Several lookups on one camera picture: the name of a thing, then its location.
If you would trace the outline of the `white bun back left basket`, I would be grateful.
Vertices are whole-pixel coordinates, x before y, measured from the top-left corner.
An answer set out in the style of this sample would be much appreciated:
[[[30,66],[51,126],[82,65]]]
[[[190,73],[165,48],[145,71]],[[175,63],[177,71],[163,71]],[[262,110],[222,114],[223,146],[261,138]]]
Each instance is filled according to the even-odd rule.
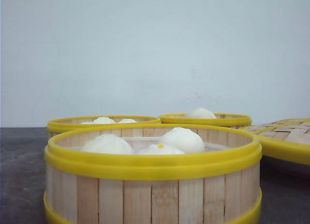
[[[85,121],[81,124],[87,125],[87,124],[115,124],[116,122],[113,119],[110,119],[109,117],[98,117],[93,121]]]

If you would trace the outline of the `white bun with yellow dot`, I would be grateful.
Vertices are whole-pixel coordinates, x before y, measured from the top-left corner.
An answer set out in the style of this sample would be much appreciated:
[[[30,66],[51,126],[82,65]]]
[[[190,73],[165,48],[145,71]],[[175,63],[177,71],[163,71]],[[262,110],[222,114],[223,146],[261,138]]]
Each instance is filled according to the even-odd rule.
[[[185,154],[173,145],[152,144],[147,148],[136,151],[138,155],[181,155]]]

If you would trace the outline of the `white bun back right basket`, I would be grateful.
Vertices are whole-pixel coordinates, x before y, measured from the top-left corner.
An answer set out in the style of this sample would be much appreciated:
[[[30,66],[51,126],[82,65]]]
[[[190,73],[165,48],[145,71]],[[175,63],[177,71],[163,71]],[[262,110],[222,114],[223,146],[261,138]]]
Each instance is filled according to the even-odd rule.
[[[196,108],[187,112],[184,118],[196,118],[196,119],[216,119],[217,117],[209,110],[205,108]]]

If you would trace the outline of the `white bun basket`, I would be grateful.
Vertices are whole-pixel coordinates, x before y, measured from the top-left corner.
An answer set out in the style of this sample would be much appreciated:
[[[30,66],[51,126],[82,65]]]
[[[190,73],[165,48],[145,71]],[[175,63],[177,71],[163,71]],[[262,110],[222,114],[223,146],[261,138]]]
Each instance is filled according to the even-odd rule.
[[[217,117],[209,110],[205,108],[196,108],[187,112],[184,118],[196,118],[196,119],[216,119]]]
[[[87,124],[115,124],[116,122],[113,119],[110,119],[109,117],[98,117],[93,121],[85,121],[81,124],[87,125]]]

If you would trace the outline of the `left white steamed bun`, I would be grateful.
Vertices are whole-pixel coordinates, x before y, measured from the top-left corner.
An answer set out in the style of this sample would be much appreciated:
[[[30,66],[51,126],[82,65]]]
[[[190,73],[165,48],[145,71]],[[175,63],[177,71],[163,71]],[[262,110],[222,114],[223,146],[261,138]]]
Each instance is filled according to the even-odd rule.
[[[81,151],[100,154],[134,154],[134,150],[129,143],[114,134],[103,134],[87,141]]]

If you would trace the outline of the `white steamed bun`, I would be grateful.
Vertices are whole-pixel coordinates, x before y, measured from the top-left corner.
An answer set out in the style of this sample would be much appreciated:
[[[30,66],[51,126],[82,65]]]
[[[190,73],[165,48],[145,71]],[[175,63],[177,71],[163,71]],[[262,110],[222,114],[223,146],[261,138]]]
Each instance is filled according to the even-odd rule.
[[[173,128],[161,136],[159,142],[174,146],[187,154],[201,153],[204,151],[202,138],[188,128]]]
[[[134,154],[134,150],[129,143],[114,134],[103,134],[87,141],[81,151],[100,154]]]

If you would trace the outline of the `right white steamed bun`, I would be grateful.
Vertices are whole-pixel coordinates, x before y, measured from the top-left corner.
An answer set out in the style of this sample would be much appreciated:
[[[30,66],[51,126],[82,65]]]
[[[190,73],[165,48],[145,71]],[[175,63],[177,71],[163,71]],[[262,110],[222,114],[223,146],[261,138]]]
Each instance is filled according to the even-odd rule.
[[[159,142],[174,146],[187,154],[201,153],[204,151],[202,138],[188,128],[173,128],[161,136]]]

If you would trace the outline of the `woven bamboo steamer lid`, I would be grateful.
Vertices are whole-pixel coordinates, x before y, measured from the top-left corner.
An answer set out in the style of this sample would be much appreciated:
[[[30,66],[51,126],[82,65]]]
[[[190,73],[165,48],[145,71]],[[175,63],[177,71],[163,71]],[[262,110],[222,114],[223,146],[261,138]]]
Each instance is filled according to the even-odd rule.
[[[289,118],[240,128],[258,137],[263,155],[303,165],[310,164],[310,119]]]

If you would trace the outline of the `bamboo steamer basket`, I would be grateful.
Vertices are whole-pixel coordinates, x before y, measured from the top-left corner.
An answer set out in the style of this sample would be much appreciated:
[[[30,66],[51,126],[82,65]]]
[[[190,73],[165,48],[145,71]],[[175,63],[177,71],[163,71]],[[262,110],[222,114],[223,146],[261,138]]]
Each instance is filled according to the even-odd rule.
[[[207,125],[238,129],[248,127],[252,119],[248,115],[234,113],[215,113],[216,119],[187,118],[185,113],[167,113],[159,116],[163,124]]]
[[[258,139],[233,128],[188,125],[224,150],[172,156],[78,150],[102,134],[155,138],[172,124],[84,128],[45,147],[49,224],[256,224],[262,191]]]
[[[115,124],[87,124],[83,125],[82,122],[85,121],[93,121],[98,117],[109,117],[113,119],[116,123]],[[137,123],[125,123],[125,124],[118,124],[124,118],[131,118],[137,121]],[[158,117],[153,116],[141,116],[141,115],[92,115],[92,116],[77,116],[77,117],[66,117],[60,119],[50,120],[47,123],[47,135],[48,138],[52,136],[56,136],[61,133],[65,133],[68,131],[73,131],[77,129],[84,129],[84,128],[98,128],[98,127],[118,127],[120,125],[129,125],[129,126],[136,126],[139,124],[143,125],[150,125],[150,124],[160,124],[161,120]]]

